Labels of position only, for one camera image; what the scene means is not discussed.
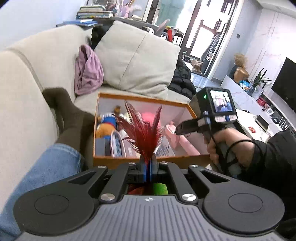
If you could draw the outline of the black sleeve right forearm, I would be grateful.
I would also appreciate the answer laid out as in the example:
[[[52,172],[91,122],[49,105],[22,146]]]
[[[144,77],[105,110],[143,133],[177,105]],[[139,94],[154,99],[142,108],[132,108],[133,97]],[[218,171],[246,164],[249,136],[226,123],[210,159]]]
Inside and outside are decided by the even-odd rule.
[[[295,240],[295,137],[289,131],[276,133],[267,143],[255,141],[250,165],[239,180],[268,189],[285,205],[278,233]]]

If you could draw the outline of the person right hand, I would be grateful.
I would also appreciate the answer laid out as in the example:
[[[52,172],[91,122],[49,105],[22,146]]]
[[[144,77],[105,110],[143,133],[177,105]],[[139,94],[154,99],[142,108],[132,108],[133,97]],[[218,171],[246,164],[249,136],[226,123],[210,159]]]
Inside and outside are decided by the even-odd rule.
[[[207,152],[214,164],[219,163],[216,145],[220,143],[225,143],[228,148],[231,147],[230,151],[234,153],[239,164],[244,167],[248,167],[251,164],[255,144],[248,136],[234,128],[218,131],[209,141],[204,139],[204,143],[207,145]]]

